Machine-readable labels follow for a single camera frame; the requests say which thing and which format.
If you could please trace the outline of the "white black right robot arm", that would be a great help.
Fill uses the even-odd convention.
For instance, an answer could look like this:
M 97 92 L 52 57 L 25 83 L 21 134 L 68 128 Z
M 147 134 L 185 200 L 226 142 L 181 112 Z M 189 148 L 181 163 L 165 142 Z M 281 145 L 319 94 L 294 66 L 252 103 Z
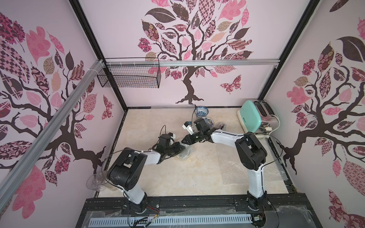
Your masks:
M 189 132 L 182 140 L 183 144 L 193 145 L 198 142 L 210 142 L 235 148 L 241 163 L 248 170 L 248 194 L 255 199 L 261 199 L 264 196 L 263 166 L 268 153 L 255 133 L 247 132 L 239 135 L 215 127 L 210 128 L 202 118 L 194 122 L 185 122 L 183 129 Z

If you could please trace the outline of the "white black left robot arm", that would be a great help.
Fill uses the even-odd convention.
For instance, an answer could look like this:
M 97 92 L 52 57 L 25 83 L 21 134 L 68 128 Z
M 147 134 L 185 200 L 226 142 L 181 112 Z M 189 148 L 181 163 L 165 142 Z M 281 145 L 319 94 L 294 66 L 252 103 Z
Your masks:
M 106 180 L 125 194 L 126 198 L 135 205 L 143 205 L 147 194 L 138 184 L 143 168 L 148 165 L 161 164 L 185 150 L 172 133 L 163 134 L 157 143 L 148 151 L 138 151 L 126 147 L 108 169 Z

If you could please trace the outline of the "blue yellow patterned bowl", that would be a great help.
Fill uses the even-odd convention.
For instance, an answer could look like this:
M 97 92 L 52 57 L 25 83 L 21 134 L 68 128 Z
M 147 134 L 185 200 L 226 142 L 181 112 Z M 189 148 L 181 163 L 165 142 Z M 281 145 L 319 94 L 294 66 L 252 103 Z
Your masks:
M 209 118 L 209 117 L 203 117 L 203 120 L 205 121 L 205 123 L 207 124 L 207 126 L 212 129 L 214 128 L 214 121 Z

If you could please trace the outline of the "grey tape dispenser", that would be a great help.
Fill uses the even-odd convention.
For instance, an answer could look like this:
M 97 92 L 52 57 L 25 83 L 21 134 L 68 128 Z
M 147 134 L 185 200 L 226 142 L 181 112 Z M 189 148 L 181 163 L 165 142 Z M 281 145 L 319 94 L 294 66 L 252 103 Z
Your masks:
M 219 124 L 219 126 L 218 126 L 218 128 L 219 128 L 220 130 L 225 131 L 225 130 L 226 130 L 226 128 L 227 128 L 227 124 L 225 124 L 225 123 L 220 123 L 220 124 Z

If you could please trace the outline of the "blue white patterned bowl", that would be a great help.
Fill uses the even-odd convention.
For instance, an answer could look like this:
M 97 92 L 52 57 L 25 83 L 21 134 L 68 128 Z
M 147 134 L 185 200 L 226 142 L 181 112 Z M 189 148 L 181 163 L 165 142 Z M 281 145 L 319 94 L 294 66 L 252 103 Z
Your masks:
M 209 110 L 205 106 L 198 106 L 195 108 L 194 113 L 198 118 L 203 118 L 209 114 Z

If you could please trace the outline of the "mint green toaster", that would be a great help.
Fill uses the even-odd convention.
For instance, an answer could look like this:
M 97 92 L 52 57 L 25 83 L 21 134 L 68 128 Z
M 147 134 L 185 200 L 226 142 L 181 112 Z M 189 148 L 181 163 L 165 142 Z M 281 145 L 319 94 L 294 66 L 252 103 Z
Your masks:
M 255 133 L 257 138 L 269 138 L 280 127 L 280 120 L 273 107 L 265 100 L 247 100 L 237 111 L 244 133 Z

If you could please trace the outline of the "clear plastic cup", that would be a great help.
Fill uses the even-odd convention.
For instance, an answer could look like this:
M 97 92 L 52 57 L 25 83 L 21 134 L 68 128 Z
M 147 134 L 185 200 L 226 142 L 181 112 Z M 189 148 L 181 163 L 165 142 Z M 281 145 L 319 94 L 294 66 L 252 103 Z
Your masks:
M 119 187 L 114 185 L 109 178 L 107 177 L 108 171 L 102 171 L 97 174 L 93 174 L 89 177 L 89 179 L 86 182 L 86 187 L 89 190 L 93 190 L 96 192 L 102 192 L 105 190 L 121 190 Z

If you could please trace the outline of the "aluminium frame bar back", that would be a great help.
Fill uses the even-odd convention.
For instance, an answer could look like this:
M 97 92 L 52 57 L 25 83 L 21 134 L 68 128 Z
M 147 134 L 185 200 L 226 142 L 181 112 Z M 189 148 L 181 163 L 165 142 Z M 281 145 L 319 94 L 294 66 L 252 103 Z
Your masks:
M 195 66 L 277 66 L 279 59 L 241 59 L 241 60 L 179 60 L 160 61 L 161 67 L 195 67 Z

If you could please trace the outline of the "aluminium frame bar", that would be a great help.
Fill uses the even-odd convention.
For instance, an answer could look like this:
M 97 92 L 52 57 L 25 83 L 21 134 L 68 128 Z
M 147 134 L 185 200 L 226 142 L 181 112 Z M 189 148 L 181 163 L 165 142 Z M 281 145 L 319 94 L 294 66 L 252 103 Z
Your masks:
M 16 190 L 19 188 L 23 180 L 26 178 L 32 167 L 37 162 L 38 158 L 43 154 L 47 145 L 53 139 L 61 125 L 64 123 L 67 116 L 73 110 L 77 101 L 82 97 L 87 90 L 92 80 L 98 75 L 98 72 L 105 65 L 102 60 L 96 61 L 73 90 L 71 95 L 62 104 L 61 108 L 52 117 L 46 128 L 34 140 L 28 151 L 19 159 L 14 168 L 6 176 L 1 183 L 1 211 L 5 208 L 8 202 L 12 199 Z
M 277 66 L 279 59 L 241 59 L 241 60 L 179 60 L 160 61 L 161 67 L 195 67 L 195 66 Z

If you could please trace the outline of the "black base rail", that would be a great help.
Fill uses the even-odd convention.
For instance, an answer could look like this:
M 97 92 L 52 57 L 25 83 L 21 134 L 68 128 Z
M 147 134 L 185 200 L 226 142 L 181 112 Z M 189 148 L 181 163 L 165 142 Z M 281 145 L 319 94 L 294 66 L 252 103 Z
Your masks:
M 141 206 L 126 198 L 85 201 L 76 226 L 87 228 L 91 218 L 250 214 L 252 224 L 173 225 L 150 228 L 319 228 L 321 224 L 303 193 L 147 197 Z

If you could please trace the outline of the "aluminium frame bar left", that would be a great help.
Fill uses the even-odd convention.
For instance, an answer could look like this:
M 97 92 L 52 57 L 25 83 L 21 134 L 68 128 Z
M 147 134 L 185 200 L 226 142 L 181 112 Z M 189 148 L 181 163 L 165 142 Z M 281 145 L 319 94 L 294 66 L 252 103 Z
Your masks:
M 62 104 L 61 108 L 52 117 L 46 128 L 34 140 L 28 151 L 19 159 L 14 168 L 6 176 L 1 183 L 1 211 L 5 208 L 8 202 L 12 199 L 16 190 L 19 188 L 23 180 L 26 178 L 32 167 L 37 162 L 38 158 L 43 154 L 47 145 L 53 139 L 61 125 L 64 123 L 67 116 L 73 110 L 77 101 L 82 97 L 87 90 L 92 80 L 98 75 L 98 72 L 105 65 L 102 60 L 96 61 L 73 90 L 71 95 Z

